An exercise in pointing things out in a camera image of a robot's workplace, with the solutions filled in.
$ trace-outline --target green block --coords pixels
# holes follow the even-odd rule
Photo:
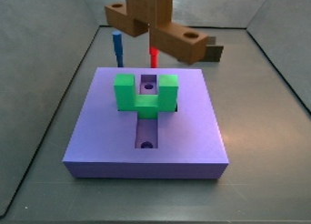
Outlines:
[[[139,118],[158,119],[159,111],[177,109],[179,79],[177,75],[159,76],[158,95],[137,95],[135,76],[115,76],[115,98],[119,111],[138,111]]]
[[[115,98],[119,111],[133,111],[135,107],[135,76],[119,74],[115,76]]]
[[[135,110],[139,118],[158,119],[158,95],[137,95]]]
[[[178,105],[179,78],[177,75],[159,76],[159,111],[175,111]]]

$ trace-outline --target brown wooden block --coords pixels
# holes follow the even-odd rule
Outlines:
[[[157,27],[171,22],[173,0],[127,0],[129,16]]]
[[[207,45],[206,55],[199,60],[202,62],[221,62],[223,46]]]
[[[169,23],[150,28],[151,46],[177,57],[187,64],[194,64],[206,55],[209,35],[195,29]]]
[[[149,25],[133,19],[127,13],[127,5],[115,3],[105,7],[109,24],[126,34],[137,37],[149,32]]]

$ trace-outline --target purple base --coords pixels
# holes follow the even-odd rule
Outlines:
[[[179,76],[178,112],[159,113],[158,148],[135,148],[137,112],[119,112],[117,74]],[[219,178],[229,165],[201,69],[99,68],[63,163],[78,178]]]

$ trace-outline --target gray floor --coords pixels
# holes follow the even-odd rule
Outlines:
[[[219,181],[75,179],[62,164],[93,76],[115,66],[101,30],[6,220],[311,220],[310,116],[246,30],[207,30],[221,63],[209,83],[231,165]],[[126,66],[149,66],[149,37],[125,36]],[[161,55],[162,67],[187,67]]]
[[[98,29],[85,0],[0,0],[0,217]]]
[[[310,0],[267,0],[249,31],[311,112]]]

